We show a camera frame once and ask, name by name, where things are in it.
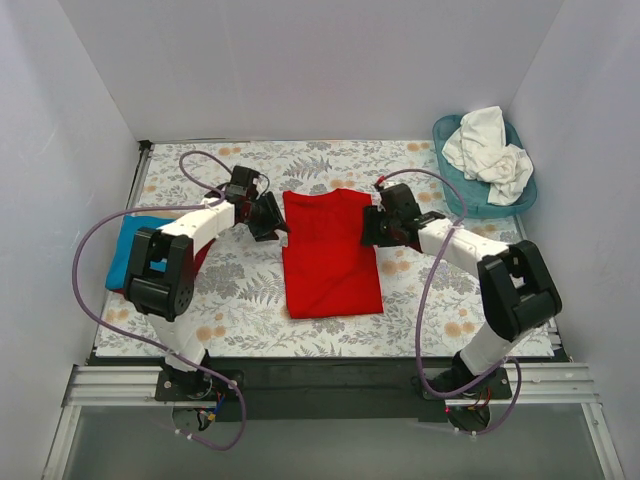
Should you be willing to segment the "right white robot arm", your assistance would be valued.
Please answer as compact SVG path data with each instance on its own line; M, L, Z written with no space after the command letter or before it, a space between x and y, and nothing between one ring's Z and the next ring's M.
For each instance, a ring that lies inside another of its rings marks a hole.
M405 184L375 184L378 206L364 209L361 243L410 247L474 276L485 323L457 352L451 367L426 381L442 394L476 386L529 333L562 310L562 300L539 248L491 240L438 212L423 213Z

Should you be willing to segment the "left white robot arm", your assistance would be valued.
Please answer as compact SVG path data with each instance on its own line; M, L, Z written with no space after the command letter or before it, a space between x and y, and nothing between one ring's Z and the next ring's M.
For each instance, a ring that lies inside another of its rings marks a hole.
M223 197L210 193L199 209L156 229L142 227L133 237L124 296L150 321L168 348L165 363L177 371L194 372L206 354L196 329L179 318L194 295L197 255L238 224L257 242L275 241L279 231L289 230L274 194L258 191L261 177L236 166Z

